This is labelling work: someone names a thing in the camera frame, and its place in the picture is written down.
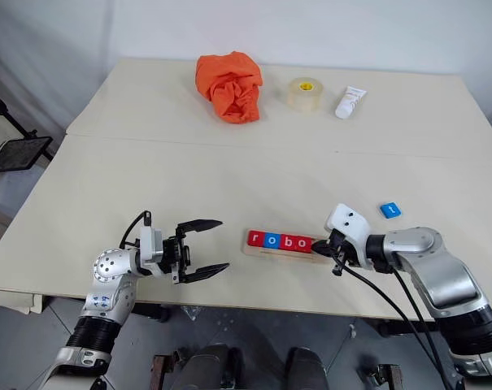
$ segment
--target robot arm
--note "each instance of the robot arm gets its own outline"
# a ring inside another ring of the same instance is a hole
[[[140,239],[135,243],[126,237],[143,219]],[[137,281],[171,273],[172,282],[191,283],[221,272],[228,263],[205,266],[186,274],[190,265],[189,247],[184,244],[187,232],[202,232],[222,223],[212,219],[196,219],[180,223],[175,236],[163,240],[160,230],[151,227],[151,213],[143,211],[130,225],[120,247],[101,253],[94,261],[94,281],[85,299],[74,333],[41,382],[40,389],[104,389],[99,376],[106,374],[115,338],[132,312]]]
[[[411,281],[450,346],[456,370],[465,376],[492,375],[492,309],[469,269],[427,227],[370,234],[367,220],[340,204],[329,216],[327,241],[313,249],[342,265],[411,275]],[[335,275],[342,273],[337,266]]]

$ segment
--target white wall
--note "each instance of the white wall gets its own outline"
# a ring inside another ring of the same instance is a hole
[[[0,95],[55,137],[120,56],[231,50],[259,63],[458,73],[492,123],[492,0],[0,0]]]

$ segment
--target orange cloth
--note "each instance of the orange cloth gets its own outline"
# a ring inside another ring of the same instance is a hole
[[[246,54],[203,55],[197,61],[197,90],[213,103],[215,113],[231,124],[259,119],[259,66]]]

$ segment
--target white tube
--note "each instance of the white tube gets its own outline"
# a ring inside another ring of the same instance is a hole
[[[357,89],[354,87],[346,87],[345,94],[340,101],[340,104],[336,107],[336,116],[339,119],[347,119],[356,104],[358,104],[359,100],[367,93],[367,91],[363,91],[362,89]]]

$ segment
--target clear packing tape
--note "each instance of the clear packing tape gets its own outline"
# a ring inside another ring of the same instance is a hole
[[[320,106],[324,86],[316,79],[299,77],[289,83],[287,104],[295,110],[311,112]]]

